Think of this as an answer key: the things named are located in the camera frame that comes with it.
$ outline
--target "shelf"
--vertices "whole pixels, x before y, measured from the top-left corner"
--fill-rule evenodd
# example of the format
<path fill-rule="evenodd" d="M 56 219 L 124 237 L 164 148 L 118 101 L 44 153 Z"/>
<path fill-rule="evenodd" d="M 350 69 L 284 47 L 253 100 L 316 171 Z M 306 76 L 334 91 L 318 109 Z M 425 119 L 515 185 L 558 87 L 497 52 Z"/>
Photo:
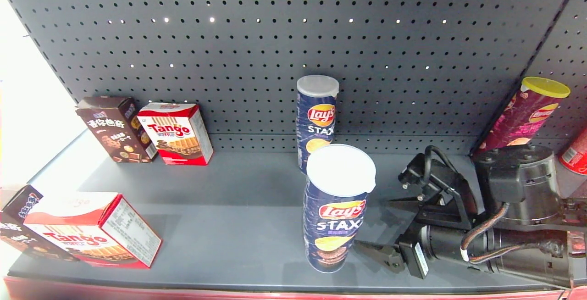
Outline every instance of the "shelf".
<path fill-rule="evenodd" d="M 369 198 L 358 238 L 391 241 L 412 215 L 394 211 L 388 227 L 381 221 L 382 208 L 377 203 L 407 195 L 396 177 L 413 156 L 371 157 L 378 168 L 377 187 Z M 468 158 L 451 156 L 451 160 L 478 191 Z M 91 164 L 97 167 L 89 175 L 67 176 L 67 170 L 85 170 Z M 216 152 L 207 167 L 165 166 L 160 159 L 153 164 L 115 164 L 86 132 L 33 184 L 47 193 L 71 188 L 80 180 L 80 191 L 123 193 L 163 237 L 152 269 L 90 268 L 21 256 L 10 276 L 135 288 L 241 291 L 414 294 L 548 289 L 446 262 L 432 262 L 431 273 L 422 281 L 407 271 L 394 275 L 380 270 L 354 252 L 338 273 L 314 271 L 304 254 L 301 202 L 305 178 L 298 171 L 295 154 Z"/>

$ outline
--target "brown box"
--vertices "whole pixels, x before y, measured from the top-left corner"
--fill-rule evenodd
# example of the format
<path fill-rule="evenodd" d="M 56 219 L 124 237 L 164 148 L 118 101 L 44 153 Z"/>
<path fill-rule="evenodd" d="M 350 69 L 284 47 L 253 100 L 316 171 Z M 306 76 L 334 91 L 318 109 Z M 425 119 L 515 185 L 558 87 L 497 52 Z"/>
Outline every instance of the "brown box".
<path fill-rule="evenodd" d="M 0 187 L 0 239 L 28 256 L 78 261 L 52 242 L 25 227 L 24 220 L 42 194 L 31 185 Z"/>
<path fill-rule="evenodd" d="M 138 122 L 130 97 L 86 97 L 76 110 L 115 162 L 151 162 L 157 148 Z"/>

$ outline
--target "lay's stax can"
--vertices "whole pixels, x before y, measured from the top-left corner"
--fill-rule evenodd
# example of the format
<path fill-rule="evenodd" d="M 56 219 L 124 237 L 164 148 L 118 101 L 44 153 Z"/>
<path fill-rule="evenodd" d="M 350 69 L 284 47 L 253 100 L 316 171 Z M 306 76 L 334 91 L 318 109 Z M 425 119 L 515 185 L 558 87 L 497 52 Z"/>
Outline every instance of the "lay's stax can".
<path fill-rule="evenodd" d="M 298 165 L 306 174 L 308 156 L 334 139 L 338 81 L 328 76 L 304 76 L 297 86 Z"/>
<path fill-rule="evenodd" d="M 319 272 L 332 273 L 342 268 L 363 223 L 367 195 L 375 187 L 375 164 L 356 147 L 332 144 L 310 155 L 307 171 L 306 257 Z"/>

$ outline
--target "chocolate wafer box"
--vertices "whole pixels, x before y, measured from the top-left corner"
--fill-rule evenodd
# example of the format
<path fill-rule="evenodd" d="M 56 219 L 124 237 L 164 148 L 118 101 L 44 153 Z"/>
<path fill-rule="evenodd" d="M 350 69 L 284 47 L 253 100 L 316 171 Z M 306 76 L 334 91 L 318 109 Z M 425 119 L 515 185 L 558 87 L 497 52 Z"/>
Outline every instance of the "chocolate wafer box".
<path fill-rule="evenodd" d="M 76 110 L 115 162 L 151 162 L 155 145 L 138 122 L 130 97 L 86 97 Z"/>
<path fill-rule="evenodd" d="M 0 187 L 0 239 L 34 258 L 79 261 L 23 224 L 42 197 L 30 184 Z"/>
<path fill-rule="evenodd" d="M 149 103 L 138 112 L 168 165 L 207 165 L 212 144 L 197 104 Z"/>
<path fill-rule="evenodd" d="M 162 242 L 118 193 L 44 197 L 25 225 L 94 267 L 149 268 Z"/>

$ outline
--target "lay's logo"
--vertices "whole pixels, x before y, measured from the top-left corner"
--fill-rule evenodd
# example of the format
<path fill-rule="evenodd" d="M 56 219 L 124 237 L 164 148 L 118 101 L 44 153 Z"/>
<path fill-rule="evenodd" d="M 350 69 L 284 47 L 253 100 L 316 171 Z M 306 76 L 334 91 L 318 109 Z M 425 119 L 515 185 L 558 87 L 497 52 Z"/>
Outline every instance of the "lay's logo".
<path fill-rule="evenodd" d="M 365 200 L 332 202 L 320 207 L 320 217 L 325 219 L 352 219 L 361 215 L 365 209 Z"/>
<path fill-rule="evenodd" d="M 529 122 L 541 122 L 542 120 L 546 120 L 551 114 L 552 112 L 554 112 L 554 110 L 556 109 L 556 107 L 558 106 L 558 104 L 550 104 L 547 105 L 539 110 L 537 110 L 536 112 L 532 113 L 532 115 L 530 116 L 530 118 L 528 118 Z"/>
<path fill-rule="evenodd" d="M 334 105 L 318 104 L 308 110 L 308 119 L 316 126 L 327 127 L 334 121 Z"/>

